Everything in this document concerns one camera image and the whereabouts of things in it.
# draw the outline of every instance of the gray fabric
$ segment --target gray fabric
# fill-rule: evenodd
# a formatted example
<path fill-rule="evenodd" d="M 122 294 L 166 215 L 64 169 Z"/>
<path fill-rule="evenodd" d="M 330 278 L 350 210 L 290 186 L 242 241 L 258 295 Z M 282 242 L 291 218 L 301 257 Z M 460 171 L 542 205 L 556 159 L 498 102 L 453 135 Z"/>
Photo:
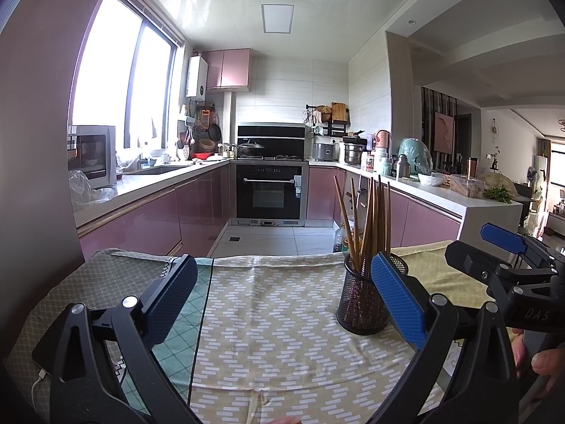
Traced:
<path fill-rule="evenodd" d="M 27 402 L 32 402 L 31 386 L 40 371 L 32 360 L 32 350 L 67 304 L 82 302 L 90 309 L 115 306 L 124 296 L 143 293 L 154 279 L 169 271 L 174 259 L 119 249 L 102 250 L 53 287 L 29 314 L 5 362 Z M 117 362 L 121 357 L 117 344 L 109 343 L 108 347 L 112 360 Z M 46 377 L 34 392 L 37 412 L 46 420 L 49 420 L 50 383 Z"/>

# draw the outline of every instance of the black mesh cup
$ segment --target black mesh cup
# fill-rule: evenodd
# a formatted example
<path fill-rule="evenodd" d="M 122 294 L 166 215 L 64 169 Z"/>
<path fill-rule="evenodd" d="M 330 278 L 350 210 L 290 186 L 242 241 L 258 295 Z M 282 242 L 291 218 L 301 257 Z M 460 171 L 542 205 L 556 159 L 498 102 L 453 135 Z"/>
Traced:
<path fill-rule="evenodd" d="M 391 254 L 391 259 L 401 273 L 408 273 L 408 266 L 402 258 Z M 372 279 L 352 270 L 349 253 L 346 254 L 344 263 L 344 288 L 335 314 L 337 321 L 345 330 L 356 335 L 373 335 L 380 332 L 386 326 L 390 315 L 385 302 Z"/>

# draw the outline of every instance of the human hand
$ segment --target human hand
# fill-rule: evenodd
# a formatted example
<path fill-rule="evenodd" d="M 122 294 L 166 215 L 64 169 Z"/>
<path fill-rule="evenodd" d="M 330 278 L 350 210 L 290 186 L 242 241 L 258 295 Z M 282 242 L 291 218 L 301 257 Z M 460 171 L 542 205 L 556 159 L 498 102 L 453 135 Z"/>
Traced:
<path fill-rule="evenodd" d="M 524 345 L 524 331 L 516 328 L 512 332 L 517 334 L 512 342 L 512 353 L 516 367 L 519 367 L 526 357 L 526 347 Z M 540 396 L 547 394 L 552 388 L 559 374 L 565 369 L 565 349 L 548 349 L 547 351 L 538 352 L 532 358 L 532 370 L 540 376 L 549 376 L 549 380 L 545 385 L 545 389 L 541 391 Z"/>
<path fill-rule="evenodd" d="M 272 420 L 269 424 L 300 424 L 300 416 L 286 416 Z"/>

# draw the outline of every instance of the wooden cutting board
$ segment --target wooden cutting board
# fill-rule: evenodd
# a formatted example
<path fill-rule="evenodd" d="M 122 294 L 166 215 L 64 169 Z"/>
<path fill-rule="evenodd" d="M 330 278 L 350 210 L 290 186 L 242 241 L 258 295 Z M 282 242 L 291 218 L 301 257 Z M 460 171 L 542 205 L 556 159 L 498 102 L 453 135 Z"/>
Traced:
<path fill-rule="evenodd" d="M 345 103 L 332 102 L 332 121 L 342 121 L 344 123 L 349 122 Z"/>

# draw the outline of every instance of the green herb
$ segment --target green herb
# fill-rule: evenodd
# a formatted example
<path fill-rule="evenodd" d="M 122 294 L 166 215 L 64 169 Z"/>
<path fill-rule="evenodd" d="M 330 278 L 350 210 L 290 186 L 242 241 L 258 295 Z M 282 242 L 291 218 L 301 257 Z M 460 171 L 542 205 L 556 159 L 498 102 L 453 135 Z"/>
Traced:
<path fill-rule="evenodd" d="M 488 188 L 488 190 L 485 190 L 483 196 L 487 199 L 493 199 L 498 202 L 506 202 L 507 204 L 512 202 L 510 193 L 502 185 L 499 187 Z"/>

